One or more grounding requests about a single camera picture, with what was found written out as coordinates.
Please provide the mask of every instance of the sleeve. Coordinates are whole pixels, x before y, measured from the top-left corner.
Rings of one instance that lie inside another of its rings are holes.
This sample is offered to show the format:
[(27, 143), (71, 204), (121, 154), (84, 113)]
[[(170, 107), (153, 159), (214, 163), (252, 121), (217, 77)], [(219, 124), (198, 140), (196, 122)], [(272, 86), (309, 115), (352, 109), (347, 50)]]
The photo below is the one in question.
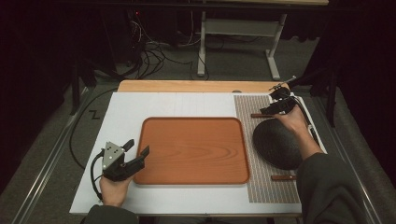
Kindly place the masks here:
[(367, 223), (356, 176), (339, 158), (316, 153), (297, 172), (305, 224)]
[(85, 217), (84, 224), (137, 224), (137, 216), (128, 210), (114, 206), (95, 205)]

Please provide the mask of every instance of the orange tray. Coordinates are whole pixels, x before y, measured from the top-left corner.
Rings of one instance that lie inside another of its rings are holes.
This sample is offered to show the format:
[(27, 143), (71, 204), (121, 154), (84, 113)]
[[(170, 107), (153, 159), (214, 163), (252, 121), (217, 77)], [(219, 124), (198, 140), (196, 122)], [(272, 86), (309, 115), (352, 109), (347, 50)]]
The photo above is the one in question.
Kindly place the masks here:
[(146, 167), (134, 176), (142, 185), (243, 184), (248, 157), (236, 118), (148, 118), (137, 155), (149, 146)]

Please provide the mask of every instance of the wooden stick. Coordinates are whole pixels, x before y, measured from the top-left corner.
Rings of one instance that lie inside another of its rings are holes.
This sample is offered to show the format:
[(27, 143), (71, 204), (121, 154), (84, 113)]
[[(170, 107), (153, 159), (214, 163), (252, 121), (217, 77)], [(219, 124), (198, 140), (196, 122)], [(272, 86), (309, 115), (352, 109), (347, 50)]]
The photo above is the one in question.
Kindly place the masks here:
[(271, 175), (272, 180), (296, 180), (296, 175)]

